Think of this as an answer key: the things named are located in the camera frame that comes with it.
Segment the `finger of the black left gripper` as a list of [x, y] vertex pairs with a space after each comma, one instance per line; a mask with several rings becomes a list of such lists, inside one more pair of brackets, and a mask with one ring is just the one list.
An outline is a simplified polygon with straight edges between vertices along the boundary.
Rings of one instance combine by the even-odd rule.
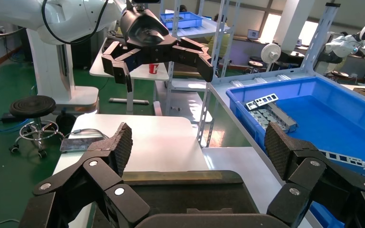
[[112, 42], [102, 54], [104, 72], [112, 75], [117, 84], [126, 85], [132, 92], [131, 72], [143, 64], [143, 53], [139, 48], [130, 49], [119, 41]]
[[208, 47], [194, 40], [182, 37], [172, 46], [172, 61], [194, 67], [203, 80], [211, 82], [214, 67], [210, 63], [211, 56], [207, 53]]

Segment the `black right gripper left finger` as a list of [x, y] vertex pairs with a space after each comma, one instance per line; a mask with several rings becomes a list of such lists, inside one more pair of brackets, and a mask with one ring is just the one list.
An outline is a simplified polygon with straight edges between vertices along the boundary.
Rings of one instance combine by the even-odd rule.
[[96, 203], [115, 228], [133, 228], [150, 211], [122, 175], [133, 146], [132, 130], [90, 145], [79, 160], [37, 184], [20, 220], [21, 228], [67, 228], [82, 208]]

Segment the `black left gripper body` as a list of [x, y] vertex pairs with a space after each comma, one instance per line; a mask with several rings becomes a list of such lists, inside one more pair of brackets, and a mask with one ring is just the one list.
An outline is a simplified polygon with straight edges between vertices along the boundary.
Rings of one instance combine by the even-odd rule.
[[172, 60], [177, 39], [148, 9], [125, 9], [120, 27], [128, 49], [139, 49], [138, 63], [162, 63]]

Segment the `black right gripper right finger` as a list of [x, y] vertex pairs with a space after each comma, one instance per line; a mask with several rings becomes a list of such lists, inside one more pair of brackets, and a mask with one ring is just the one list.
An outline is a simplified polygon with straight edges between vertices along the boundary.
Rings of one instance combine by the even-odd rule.
[[347, 228], [365, 228], [365, 176], [330, 161], [311, 142], [268, 124], [266, 153], [284, 181], [267, 214], [288, 228], [299, 226], [311, 204], [324, 206]]

